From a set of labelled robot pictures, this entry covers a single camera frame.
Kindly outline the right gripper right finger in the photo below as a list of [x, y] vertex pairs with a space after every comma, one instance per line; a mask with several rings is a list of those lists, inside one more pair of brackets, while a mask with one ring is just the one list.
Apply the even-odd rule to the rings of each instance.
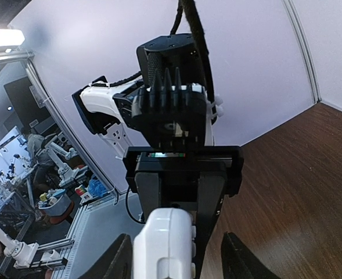
[[224, 279], [280, 279], [233, 232], [223, 236], [221, 262]]

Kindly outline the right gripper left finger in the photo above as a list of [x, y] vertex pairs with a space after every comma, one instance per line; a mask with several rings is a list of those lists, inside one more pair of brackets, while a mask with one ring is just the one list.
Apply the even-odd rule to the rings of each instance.
[[131, 278], [131, 272], [131, 237], [120, 234], [80, 279], [125, 279]]

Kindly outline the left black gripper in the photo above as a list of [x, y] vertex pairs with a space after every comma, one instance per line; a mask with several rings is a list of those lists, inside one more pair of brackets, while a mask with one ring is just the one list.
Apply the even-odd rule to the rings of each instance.
[[238, 194], [243, 152], [239, 146], [205, 146], [195, 152], [156, 153], [129, 147], [123, 158], [126, 180], [138, 194], [145, 221], [162, 203], [197, 201], [195, 278], [200, 278], [207, 244], [219, 218], [224, 195]]

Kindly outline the white remote control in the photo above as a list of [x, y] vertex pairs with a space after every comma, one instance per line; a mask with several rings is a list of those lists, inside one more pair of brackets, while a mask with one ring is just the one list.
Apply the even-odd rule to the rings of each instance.
[[151, 212], [133, 241], [133, 278], [196, 278], [196, 226], [183, 209]]

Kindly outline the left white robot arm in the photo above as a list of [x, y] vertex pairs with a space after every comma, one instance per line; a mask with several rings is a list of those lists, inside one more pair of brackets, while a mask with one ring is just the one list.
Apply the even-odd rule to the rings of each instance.
[[72, 99], [90, 133], [122, 159], [128, 192], [139, 198], [134, 277], [199, 278], [224, 198], [239, 192], [242, 150], [214, 144], [222, 102], [191, 34], [157, 37], [136, 54], [136, 77], [101, 76]]

